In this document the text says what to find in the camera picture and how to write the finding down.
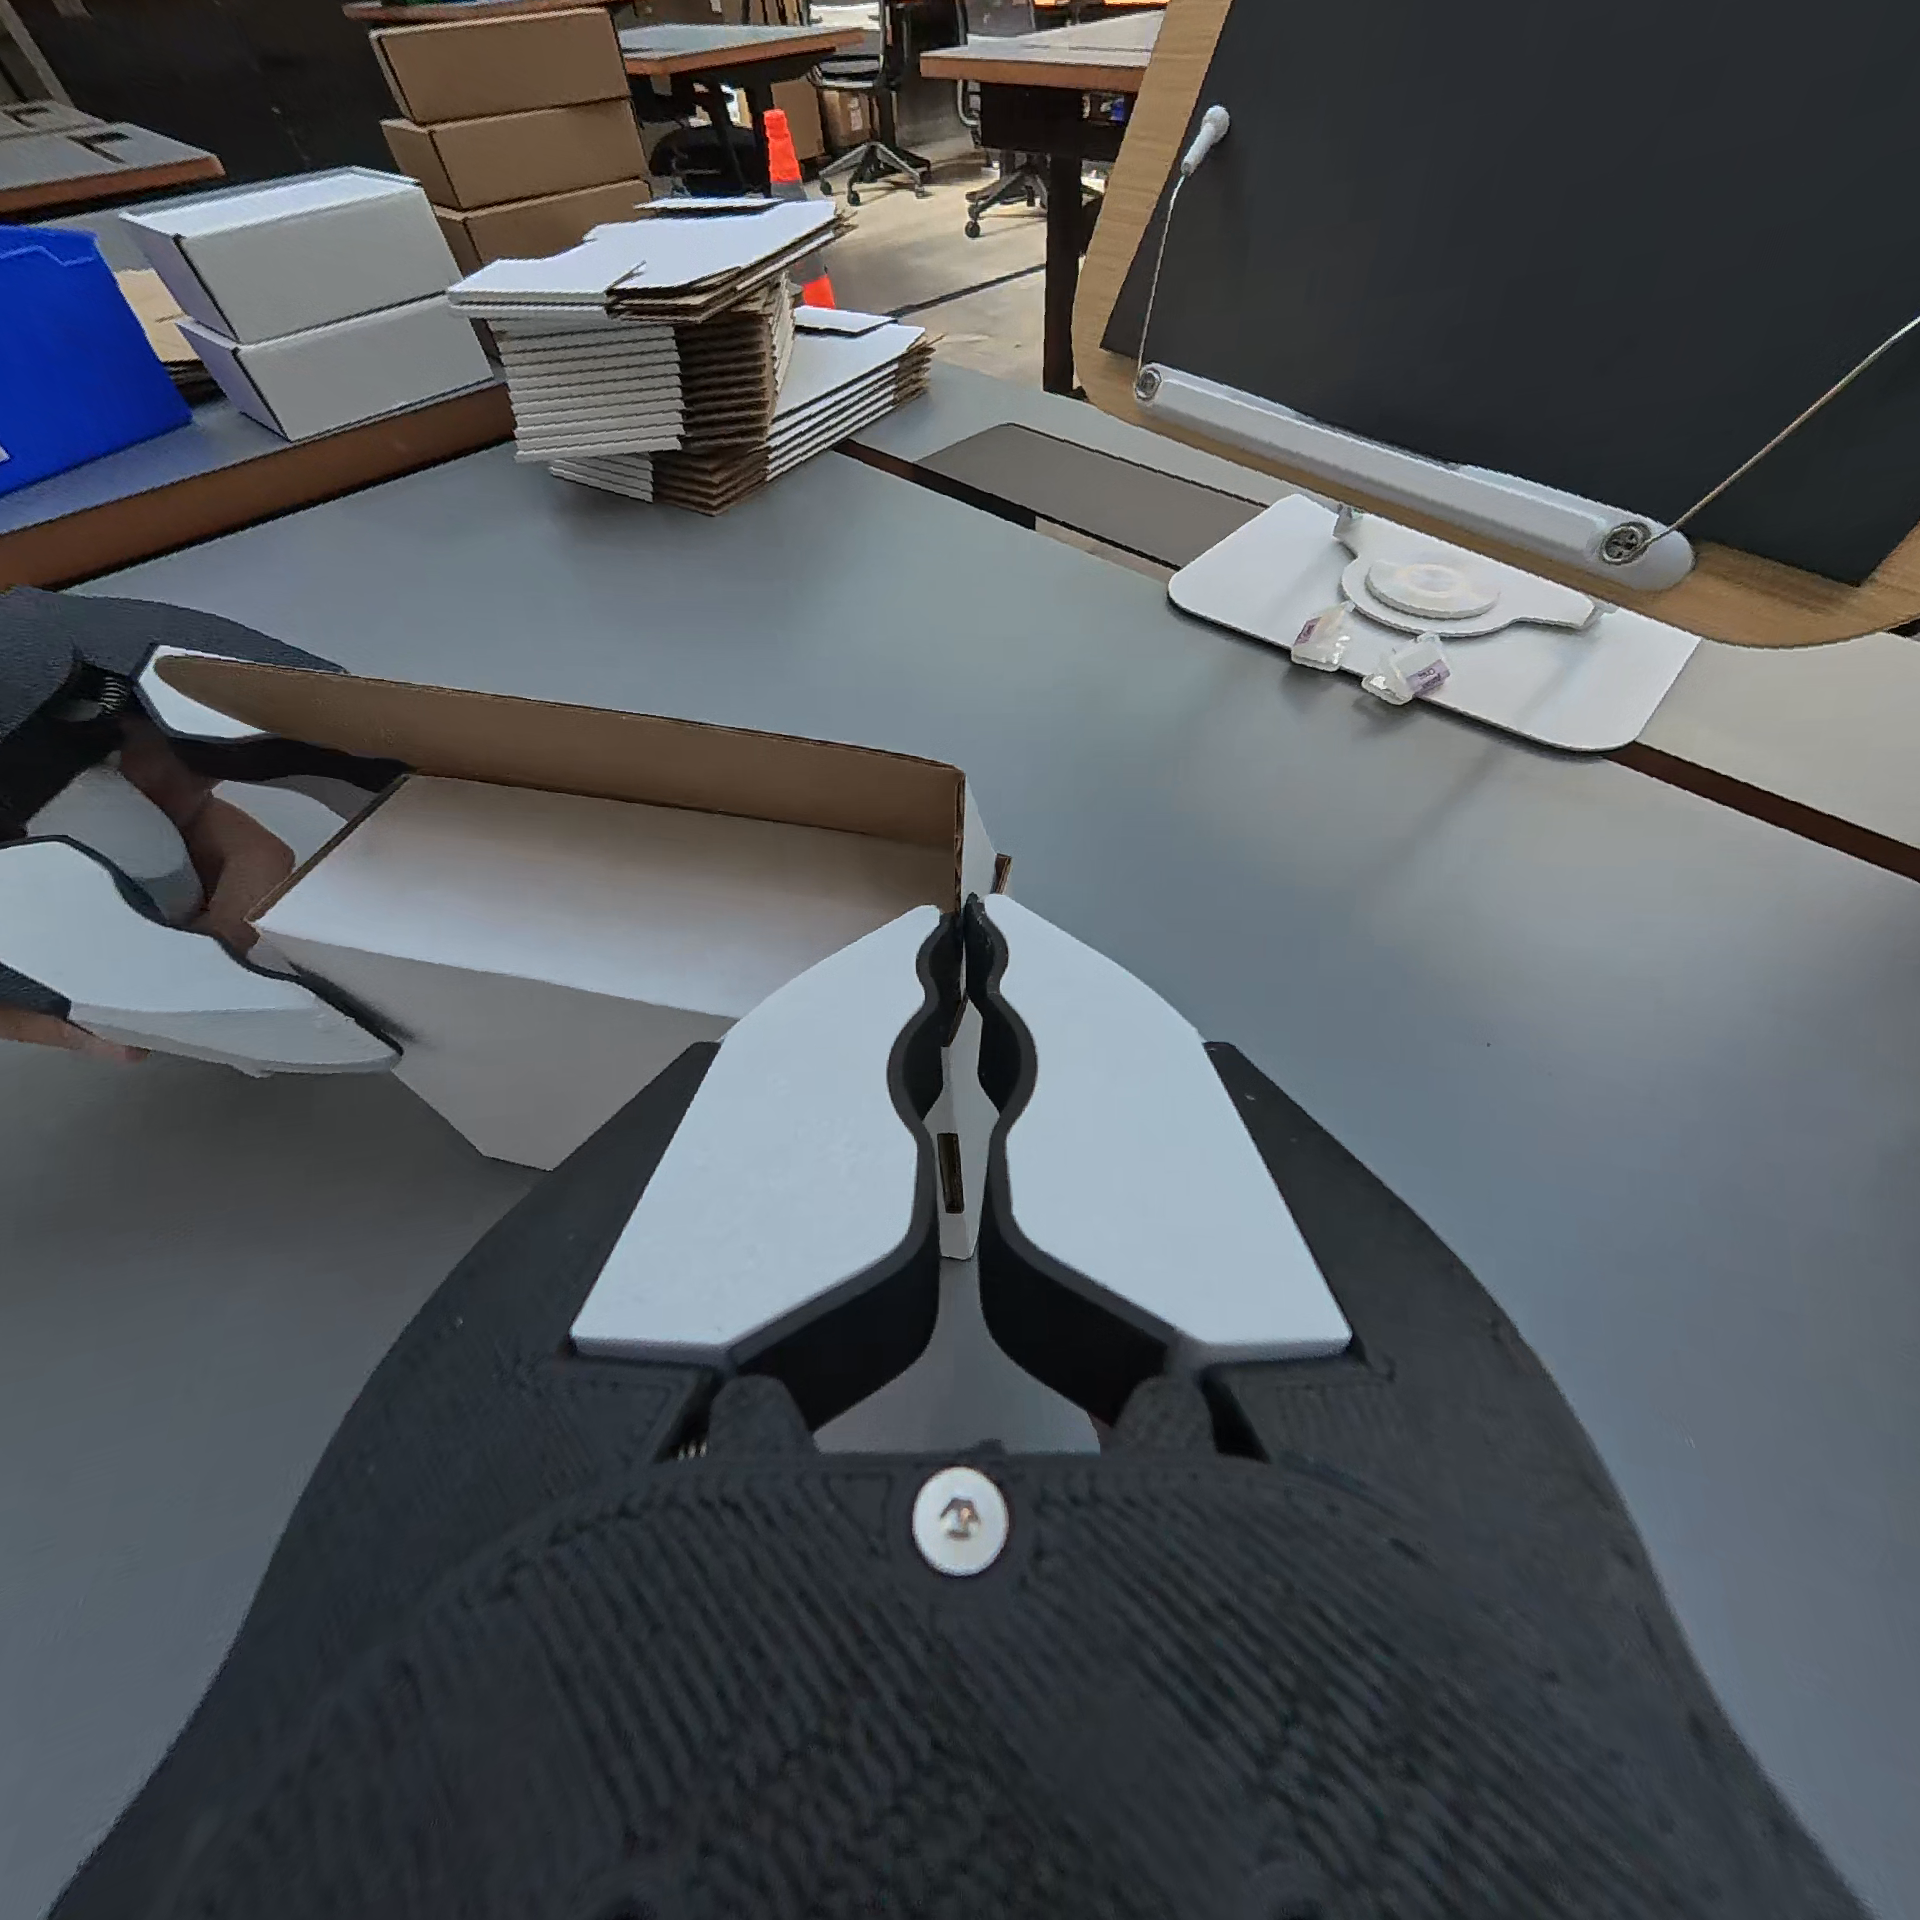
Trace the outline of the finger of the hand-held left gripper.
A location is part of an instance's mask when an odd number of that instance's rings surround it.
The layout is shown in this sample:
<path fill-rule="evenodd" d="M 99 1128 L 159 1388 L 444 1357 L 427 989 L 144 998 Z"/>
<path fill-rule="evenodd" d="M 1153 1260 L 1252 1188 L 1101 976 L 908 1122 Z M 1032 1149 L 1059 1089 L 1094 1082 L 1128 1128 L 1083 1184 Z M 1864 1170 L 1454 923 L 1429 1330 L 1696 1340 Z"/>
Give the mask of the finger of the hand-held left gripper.
<path fill-rule="evenodd" d="M 375 801 L 408 769 L 397 758 L 342 752 L 270 733 L 175 690 L 164 665 L 230 665 L 223 657 L 152 657 L 136 675 L 144 713 L 168 740 L 173 756 L 215 784 L 265 786 L 308 801 Z"/>
<path fill-rule="evenodd" d="M 246 1074 L 390 1073 L 399 1050 L 292 976 L 152 918 L 92 850 L 3 853 L 4 998 L 99 1041 Z"/>

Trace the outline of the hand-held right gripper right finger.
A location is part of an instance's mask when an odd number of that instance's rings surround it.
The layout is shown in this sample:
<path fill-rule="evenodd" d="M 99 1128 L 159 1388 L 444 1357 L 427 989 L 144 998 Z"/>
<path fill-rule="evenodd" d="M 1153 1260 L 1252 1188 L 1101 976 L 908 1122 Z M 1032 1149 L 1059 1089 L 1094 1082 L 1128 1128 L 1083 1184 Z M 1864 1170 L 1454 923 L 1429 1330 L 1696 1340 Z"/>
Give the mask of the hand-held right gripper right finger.
<path fill-rule="evenodd" d="M 1336 1360 L 1353 1329 L 1195 1026 L 1007 897 L 967 902 L 993 1109 L 976 1283 L 998 1352 L 1151 1446 L 1260 1452 L 1222 1377 Z"/>

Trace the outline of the white cardboard box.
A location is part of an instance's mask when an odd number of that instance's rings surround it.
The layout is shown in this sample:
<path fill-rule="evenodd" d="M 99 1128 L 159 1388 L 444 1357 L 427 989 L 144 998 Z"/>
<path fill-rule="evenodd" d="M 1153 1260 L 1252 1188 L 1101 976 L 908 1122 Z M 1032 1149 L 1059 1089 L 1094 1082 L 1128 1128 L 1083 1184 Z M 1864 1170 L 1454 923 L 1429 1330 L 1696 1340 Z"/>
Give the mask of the white cardboard box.
<path fill-rule="evenodd" d="M 401 762 L 254 912 L 483 1156 L 551 1170 L 695 1043 L 1012 860 L 935 758 L 262 664 L 168 664 L 276 736 Z"/>

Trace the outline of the white closed box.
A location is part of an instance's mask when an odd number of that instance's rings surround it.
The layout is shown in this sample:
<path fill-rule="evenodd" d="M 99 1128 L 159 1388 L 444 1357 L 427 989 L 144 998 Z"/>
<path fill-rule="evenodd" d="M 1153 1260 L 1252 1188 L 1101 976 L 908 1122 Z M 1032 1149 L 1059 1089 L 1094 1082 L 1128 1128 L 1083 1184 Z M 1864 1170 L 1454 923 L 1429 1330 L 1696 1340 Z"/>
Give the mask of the white closed box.
<path fill-rule="evenodd" d="M 366 166 L 123 208 L 183 314 L 235 345 L 441 297 L 460 267 L 420 185 Z"/>
<path fill-rule="evenodd" d="M 472 324 L 437 294 L 265 342 L 193 320 L 183 339 L 228 403 L 283 442 L 311 442 L 493 382 Z"/>

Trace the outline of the brown cardboard box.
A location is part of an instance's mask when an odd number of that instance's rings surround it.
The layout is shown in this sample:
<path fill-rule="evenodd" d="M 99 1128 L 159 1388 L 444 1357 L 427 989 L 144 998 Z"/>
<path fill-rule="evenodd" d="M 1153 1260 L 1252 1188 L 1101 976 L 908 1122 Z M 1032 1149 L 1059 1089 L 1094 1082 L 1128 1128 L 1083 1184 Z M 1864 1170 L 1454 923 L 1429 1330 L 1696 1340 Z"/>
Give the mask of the brown cardboard box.
<path fill-rule="evenodd" d="M 372 29 L 369 43 L 399 116 L 420 128 L 629 97 L 601 6 L 414 24 Z"/>
<path fill-rule="evenodd" d="M 493 208 L 617 184 L 646 184 L 632 105 L 579 104 L 417 126 L 384 120 L 399 172 L 445 210 Z"/>
<path fill-rule="evenodd" d="M 460 270 L 471 275 L 500 259 L 566 252 L 593 227 L 630 221 L 654 195 L 654 180 L 641 177 L 484 208 L 435 203 L 432 212 Z"/>

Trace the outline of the person's left hand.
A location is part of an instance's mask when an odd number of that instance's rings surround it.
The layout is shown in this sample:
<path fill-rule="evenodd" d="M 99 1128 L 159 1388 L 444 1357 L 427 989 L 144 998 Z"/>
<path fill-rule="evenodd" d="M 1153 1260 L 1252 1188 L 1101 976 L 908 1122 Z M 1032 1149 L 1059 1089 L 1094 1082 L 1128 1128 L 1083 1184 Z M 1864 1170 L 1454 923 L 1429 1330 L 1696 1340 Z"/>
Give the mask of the person's left hand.
<path fill-rule="evenodd" d="M 255 944 L 252 912 L 292 873 L 292 850 L 240 808 L 219 801 L 217 784 L 193 772 L 151 722 L 125 721 L 119 770 L 183 840 L 203 897 L 192 929 L 233 954 L 249 954 Z"/>

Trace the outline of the blue plastic bin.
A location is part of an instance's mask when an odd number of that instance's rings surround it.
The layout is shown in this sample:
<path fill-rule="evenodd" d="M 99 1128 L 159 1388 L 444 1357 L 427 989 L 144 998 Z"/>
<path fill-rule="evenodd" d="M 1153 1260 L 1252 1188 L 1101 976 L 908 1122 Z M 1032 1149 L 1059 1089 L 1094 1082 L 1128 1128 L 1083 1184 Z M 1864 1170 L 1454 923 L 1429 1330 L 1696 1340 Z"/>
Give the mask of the blue plastic bin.
<path fill-rule="evenodd" d="M 189 424 L 96 237 L 4 227 L 3 492 Z"/>

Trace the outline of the brown flat cardboard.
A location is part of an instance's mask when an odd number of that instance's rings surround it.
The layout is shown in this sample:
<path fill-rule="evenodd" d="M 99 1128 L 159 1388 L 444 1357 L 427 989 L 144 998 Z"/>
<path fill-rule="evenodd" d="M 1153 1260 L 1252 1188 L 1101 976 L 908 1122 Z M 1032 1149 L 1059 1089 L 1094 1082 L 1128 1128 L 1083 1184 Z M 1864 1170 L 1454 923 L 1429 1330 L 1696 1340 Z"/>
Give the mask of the brown flat cardboard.
<path fill-rule="evenodd" d="M 219 398 L 219 382 L 185 339 L 185 314 L 164 282 L 152 270 L 121 270 L 113 272 L 113 282 L 185 403 Z"/>

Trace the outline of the background desk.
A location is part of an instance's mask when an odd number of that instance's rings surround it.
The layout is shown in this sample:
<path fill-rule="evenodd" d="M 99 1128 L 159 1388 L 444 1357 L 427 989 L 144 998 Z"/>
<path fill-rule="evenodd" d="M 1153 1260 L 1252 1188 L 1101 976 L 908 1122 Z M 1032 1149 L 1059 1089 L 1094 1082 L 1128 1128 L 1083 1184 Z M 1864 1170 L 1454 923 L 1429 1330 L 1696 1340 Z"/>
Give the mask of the background desk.
<path fill-rule="evenodd" d="M 973 40 L 923 52 L 925 81 L 973 84 L 983 145 L 1040 160 L 1046 188 L 1041 392 L 1079 394 L 1071 304 L 1100 198 L 1085 170 L 1120 156 L 1132 104 L 1160 29 L 1163 5 L 1020 37 Z"/>
<path fill-rule="evenodd" d="M 3 104 L 3 214 L 104 205 L 223 179 L 208 152 L 69 104 Z"/>
<path fill-rule="evenodd" d="M 776 83 L 807 78 L 822 60 L 861 45 L 861 27 L 825 26 L 692 26 L 667 24 L 615 33 L 639 120 L 685 121 L 704 113 L 717 148 L 721 185 L 735 195 L 766 195 L 763 120 Z M 751 160 L 735 146 L 727 90 L 737 90 L 751 113 Z"/>

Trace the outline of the stack of flat cardboard sheets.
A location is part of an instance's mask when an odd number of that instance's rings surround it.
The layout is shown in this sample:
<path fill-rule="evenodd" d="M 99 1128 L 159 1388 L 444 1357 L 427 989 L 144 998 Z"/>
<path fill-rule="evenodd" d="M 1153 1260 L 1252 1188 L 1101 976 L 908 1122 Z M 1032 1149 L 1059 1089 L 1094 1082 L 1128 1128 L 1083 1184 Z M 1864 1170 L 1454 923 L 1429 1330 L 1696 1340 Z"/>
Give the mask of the stack of flat cardboard sheets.
<path fill-rule="evenodd" d="M 521 464 L 712 517 L 925 392 L 923 328 L 799 300 L 847 229 L 828 198 L 659 198 L 447 304 L 495 342 Z"/>

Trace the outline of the white round disc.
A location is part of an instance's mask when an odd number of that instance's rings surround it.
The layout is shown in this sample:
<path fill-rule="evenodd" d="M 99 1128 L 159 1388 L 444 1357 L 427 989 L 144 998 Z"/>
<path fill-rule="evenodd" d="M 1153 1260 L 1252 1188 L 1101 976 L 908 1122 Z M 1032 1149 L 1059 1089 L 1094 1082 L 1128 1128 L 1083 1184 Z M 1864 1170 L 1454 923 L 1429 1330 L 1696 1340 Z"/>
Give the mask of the white round disc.
<path fill-rule="evenodd" d="M 1473 622 L 1500 605 L 1497 584 L 1444 560 L 1353 557 L 1339 587 L 1372 617 L 1417 628 Z"/>

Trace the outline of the white cylindrical bar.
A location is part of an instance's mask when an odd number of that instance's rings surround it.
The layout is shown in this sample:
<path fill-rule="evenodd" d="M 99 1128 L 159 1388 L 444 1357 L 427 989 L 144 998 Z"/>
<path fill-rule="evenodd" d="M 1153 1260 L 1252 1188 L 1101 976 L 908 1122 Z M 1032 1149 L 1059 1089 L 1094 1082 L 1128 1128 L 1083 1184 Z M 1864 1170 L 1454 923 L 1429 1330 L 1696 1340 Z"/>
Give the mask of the white cylindrical bar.
<path fill-rule="evenodd" d="M 1663 593 L 1696 562 L 1687 534 L 1662 521 L 1513 473 L 1444 464 L 1356 436 L 1163 364 L 1141 366 L 1136 401 L 1160 424 L 1280 461 L 1344 500 L 1372 497 L 1606 584 Z"/>

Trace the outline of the black office chair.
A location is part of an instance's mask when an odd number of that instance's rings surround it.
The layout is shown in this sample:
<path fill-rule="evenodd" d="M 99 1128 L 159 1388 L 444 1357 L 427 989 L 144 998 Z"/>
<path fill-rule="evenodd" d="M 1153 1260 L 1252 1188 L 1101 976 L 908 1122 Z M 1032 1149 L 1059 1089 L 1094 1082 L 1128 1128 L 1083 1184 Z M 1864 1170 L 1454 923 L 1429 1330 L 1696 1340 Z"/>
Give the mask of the black office chair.
<path fill-rule="evenodd" d="M 897 128 L 897 97 L 905 83 L 902 5 L 861 5 L 870 21 L 860 24 L 860 40 L 825 56 L 808 70 L 821 105 L 861 107 L 860 140 L 831 158 L 821 172 L 822 192 L 856 208 L 861 188 L 910 185 L 923 198 L 932 179 L 932 163 L 908 148 Z"/>
<path fill-rule="evenodd" d="M 981 221 L 992 208 L 1024 203 L 1029 210 L 1036 208 L 1044 212 L 1048 192 L 1044 158 L 1025 152 L 990 152 L 983 120 L 985 107 L 981 105 L 981 84 L 971 81 L 955 83 L 955 105 L 983 160 L 992 158 L 996 165 L 996 177 L 992 184 L 967 192 L 967 241 L 976 242 L 981 237 Z"/>

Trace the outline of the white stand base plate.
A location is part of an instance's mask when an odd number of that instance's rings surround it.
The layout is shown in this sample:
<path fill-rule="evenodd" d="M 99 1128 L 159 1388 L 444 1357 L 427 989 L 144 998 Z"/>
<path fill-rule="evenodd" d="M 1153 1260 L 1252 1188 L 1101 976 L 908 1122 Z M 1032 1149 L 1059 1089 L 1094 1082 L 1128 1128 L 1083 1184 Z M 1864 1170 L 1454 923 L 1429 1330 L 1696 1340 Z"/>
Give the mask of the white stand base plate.
<path fill-rule="evenodd" d="M 1444 560 L 1497 584 L 1500 605 L 1447 627 L 1381 622 L 1339 587 L 1353 557 Z M 1564 752 L 1611 752 L 1631 744 L 1696 649 L 1694 635 L 1651 617 L 1606 609 L 1584 593 L 1374 514 L 1324 510 L 1307 497 L 1267 507 L 1181 568 L 1167 600 L 1190 617 L 1284 657 L 1311 616 L 1349 601 L 1353 637 L 1336 675 L 1357 685 L 1397 640 L 1437 633 L 1451 678 L 1415 705 Z"/>

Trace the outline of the black panel with wooden frame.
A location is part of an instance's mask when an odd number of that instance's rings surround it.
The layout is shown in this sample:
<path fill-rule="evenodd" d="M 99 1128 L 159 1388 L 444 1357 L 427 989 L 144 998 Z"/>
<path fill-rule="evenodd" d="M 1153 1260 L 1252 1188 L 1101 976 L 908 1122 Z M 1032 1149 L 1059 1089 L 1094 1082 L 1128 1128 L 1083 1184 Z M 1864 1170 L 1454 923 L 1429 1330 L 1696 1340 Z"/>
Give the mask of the black panel with wooden frame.
<path fill-rule="evenodd" d="M 1916 315 L 1916 5 L 1167 5 L 1071 310 L 1163 364 L 1669 523 Z M 1916 336 L 1687 531 L 1663 593 L 1356 506 L 1701 637 L 1916 622 Z"/>

